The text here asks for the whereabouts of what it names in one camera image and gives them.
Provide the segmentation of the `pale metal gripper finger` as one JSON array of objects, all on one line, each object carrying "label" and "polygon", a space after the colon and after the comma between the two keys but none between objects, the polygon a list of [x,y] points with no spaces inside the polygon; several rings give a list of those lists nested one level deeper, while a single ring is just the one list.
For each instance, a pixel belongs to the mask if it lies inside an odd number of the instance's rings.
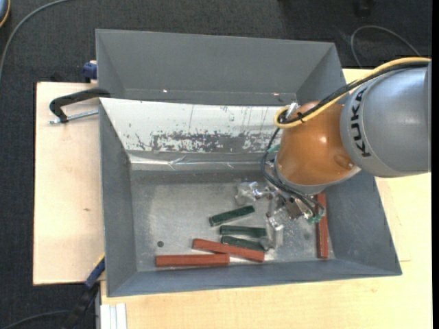
[{"label": "pale metal gripper finger", "polygon": [[268,251],[277,249],[284,244],[284,225],[274,216],[266,218],[266,235],[259,238],[261,247]]},{"label": "pale metal gripper finger", "polygon": [[242,182],[237,186],[237,194],[235,201],[239,206],[249,204],[250,202],[257,202],[262,200],[270,200],[272,194],[270,189],[263,185],[259,186],[258,182]]}]

